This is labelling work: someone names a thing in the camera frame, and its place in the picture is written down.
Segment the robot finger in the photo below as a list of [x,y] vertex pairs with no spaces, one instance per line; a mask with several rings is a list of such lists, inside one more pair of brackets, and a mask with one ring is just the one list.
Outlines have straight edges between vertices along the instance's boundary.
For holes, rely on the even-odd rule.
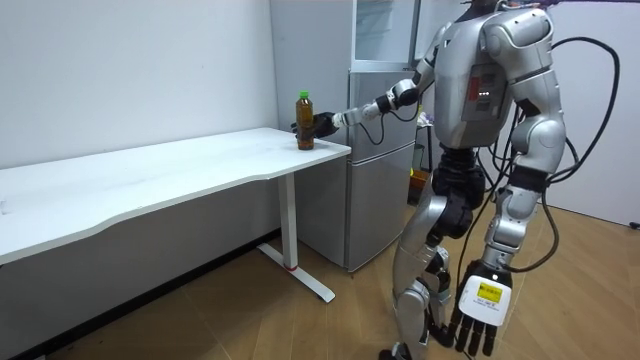
[[473,325],[473,318],[468,315],[463,316],[462,325],[460,326],[460,334],[458,334],[458,342],[456,343],[456,350],[458,352],[463,352],[465,345],[467,345],[471,325]]
[[452,347],[454,343],[454,337],[458,332],[458,326],[460,325],[460,320],[462,320],[462,311],[458,309],[456,306],[453,309],[453,314],[451,314],[451,321],[449,322],[449,326],[447,327],[447,332],[442,340],[442,346],[444,347]]
[[473,323],[473,333],[471,334],[471,342],[469,342],[469,355],[476,356],[480,348],[480,338],[484,332],[485,323],[476,320]]
[[482,353],[486,356],[491,356],[493,352],[493,345],[496,341],[496,334],[498,333],[498,327],[493,325],[487,325],[484,335],[484,346],[482,347]]

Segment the silver robot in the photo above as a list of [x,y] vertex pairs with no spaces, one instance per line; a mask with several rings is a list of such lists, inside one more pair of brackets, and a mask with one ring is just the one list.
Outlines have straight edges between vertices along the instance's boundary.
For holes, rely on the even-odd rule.
[[[551,69],[553,32],[542,9],[473,0],[459,19],[437,32],[412,79],[362,107],[315,115],[315,136],[324,137],[413,105],[435,86],[434,127],[444,154],[398,243],[393,299],[402,342],[382,351],[380,359],[423,360],[430,335],[447,347],[457,342],[458,351],[470,337],[471,355],[484,335],[482,351],[491,355],[509,303],[508,268],[564,152],[560,91]],[[447,326],[451,276],[448,253],[440,244],[469,230],[485,186],[475,148],[497,140],[512,100],[525,114],[512,133],[518,155],[508,184],[498,192],[482,258],[467,267]]]

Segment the white desk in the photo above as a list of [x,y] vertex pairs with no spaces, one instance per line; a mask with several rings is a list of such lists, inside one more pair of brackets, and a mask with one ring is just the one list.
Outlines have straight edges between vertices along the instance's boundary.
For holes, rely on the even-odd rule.
[[261,128],[0,170],[0,265],[94,235],[120,221],[255,180],[278,177],[284,256],[260,250],[326,302],[335,295],[298,268],[294,175],[346,156],[347,146]]

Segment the bottle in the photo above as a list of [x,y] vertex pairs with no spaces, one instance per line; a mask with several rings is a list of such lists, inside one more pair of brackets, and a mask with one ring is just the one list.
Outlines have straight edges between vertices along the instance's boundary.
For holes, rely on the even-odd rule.
[[296,102],[296,123],[298,124],[298,149],[313,149],[313,103],[308,91],[300,91]]

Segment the laminate floor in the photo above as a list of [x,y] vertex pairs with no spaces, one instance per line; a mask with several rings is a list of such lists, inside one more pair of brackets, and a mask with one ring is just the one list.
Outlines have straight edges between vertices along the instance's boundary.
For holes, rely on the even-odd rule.
[[[412,212],[408,207],[407,219]],[[552,213],[560,249],[540,269],[514,275],[512,306],[492,358],[640,359],[640,232],[558,209]],[[490,217],[479,221],[463,269],[481,255]],[[273,245],[279,248],[279,240]],[[444,245],[455,277],[462,240]],[[532,263],[550,245],[551,230],[540,211],[515,265]],[[48,358],[377,359],[398,340],[390,298],[395,244],[353,274],[299,247],[300,265],[336,293],[330,304],[254,250]],[[432,342],[428,359],[465,357]]]

